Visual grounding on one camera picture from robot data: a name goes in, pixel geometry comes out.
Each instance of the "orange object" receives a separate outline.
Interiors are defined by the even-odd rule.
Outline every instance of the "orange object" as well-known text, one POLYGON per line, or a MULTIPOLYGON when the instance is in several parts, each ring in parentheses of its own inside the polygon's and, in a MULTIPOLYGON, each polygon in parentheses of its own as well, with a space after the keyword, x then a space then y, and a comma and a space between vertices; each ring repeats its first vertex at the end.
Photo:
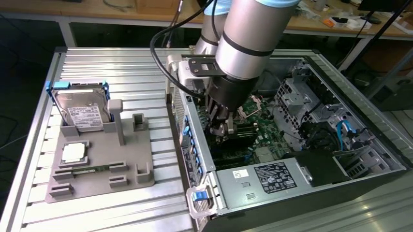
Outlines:
POLYGON ((323 21, 323 23, 325 24, 325 25, 328 25, 329 27, 335 27, 335 25, 336 25, 336 23, 332 21, 332 19, 329 19, 329 18, 327 18, 324 21, 323 21))

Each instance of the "blue cable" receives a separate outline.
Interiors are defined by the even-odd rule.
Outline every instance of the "blue cable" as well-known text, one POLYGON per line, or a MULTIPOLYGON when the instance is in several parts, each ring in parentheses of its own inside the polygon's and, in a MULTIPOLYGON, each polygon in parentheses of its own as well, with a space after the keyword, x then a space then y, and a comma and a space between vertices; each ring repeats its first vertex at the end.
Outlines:
POLYGON ((341 138, 341 125, 345 124, 347 128, 349 131, 356 133, 356 130, 352 128, 351 122, 348 120, 343 120, 337 123, 337 136, 339 136, 339 141, 340 141, 340 148, 343 150, 343 138, 341 138))

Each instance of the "sticker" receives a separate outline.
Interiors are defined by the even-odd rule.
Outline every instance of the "sticker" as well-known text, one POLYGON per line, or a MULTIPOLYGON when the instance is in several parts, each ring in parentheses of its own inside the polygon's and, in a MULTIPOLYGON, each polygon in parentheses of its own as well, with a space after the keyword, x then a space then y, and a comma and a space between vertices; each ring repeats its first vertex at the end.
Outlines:
POLYGON ((74 124, 78 128, 102 127, 102 117, 98 106, 69 108, 74 124))
POLYGON ((268 164, 254 169, 267 193, 275 193, 297 187, 284 162, 268 164))
POLYGON ((234 174, 234 178, 241 178, 241 177, 248 177, 249 174, 248 174, 248 171, 246 169, 242 169, 242 170, 238 170, 238 171, 233 171, 233 174, 234 174))

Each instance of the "white label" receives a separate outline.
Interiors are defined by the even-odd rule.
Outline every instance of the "white label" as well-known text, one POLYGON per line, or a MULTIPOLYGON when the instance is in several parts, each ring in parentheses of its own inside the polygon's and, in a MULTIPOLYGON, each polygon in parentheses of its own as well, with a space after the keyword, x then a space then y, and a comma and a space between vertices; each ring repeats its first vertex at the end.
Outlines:
POLYGON ((90 169, 90 170, 85 170, 85 171, 79 171, 79 172, 73 172, 73 174, 79 175, 79 174, 95 173, 95 172, 97 172, 95 169, 90 169))
POLYGON ((98 106, 69 108, 73 121, 78 128, 102 127, 102 117, 98 106))
POLYGON ((248 177, 249 174, 248 174, 248 171, 246 169, 242 169, 242 170, 238 170, 238 171, 233 171, 233 174, 234 174, 234 178, 241 178, 241 177, 248 177))

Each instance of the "metal table frame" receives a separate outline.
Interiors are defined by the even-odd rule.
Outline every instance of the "metal table frame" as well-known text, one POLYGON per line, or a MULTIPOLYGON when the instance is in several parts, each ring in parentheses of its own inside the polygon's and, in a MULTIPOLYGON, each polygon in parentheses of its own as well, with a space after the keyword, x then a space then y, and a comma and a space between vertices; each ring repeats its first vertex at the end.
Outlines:
MULTIPOLYGON (((189 54, 189 49, 160 49, 164 62, 169 54, 189 54)), ((327 59, 311 50, 277 50, 277 54, 309 55, 333 70, 327 59)), ((329 71, 353 101, 377 108, 355 94, 357 90, 339 71, 329 71)), ((165 101, 166 79, 142 48, 71 48, 55 53, 47 80, 73 82, 107 80, 111 98, 125 100, 122 117, 145 113, 150 118, 156 185, 49 204, 45 202, 54 161, 61 114, 46 91, 42 93, 10 198, 3 212, 0 231, 193 231, 178 160, 172 139, 165 101)), ((379 127, 389 123, 377 122, 379 127)), ((398 146, 411 151, 413 143, 400 138, 392 126, 385 132, 398 146)), ((259 231, 412 231, 413 172, 381 186, 356 200, 252 229, 259 231)))

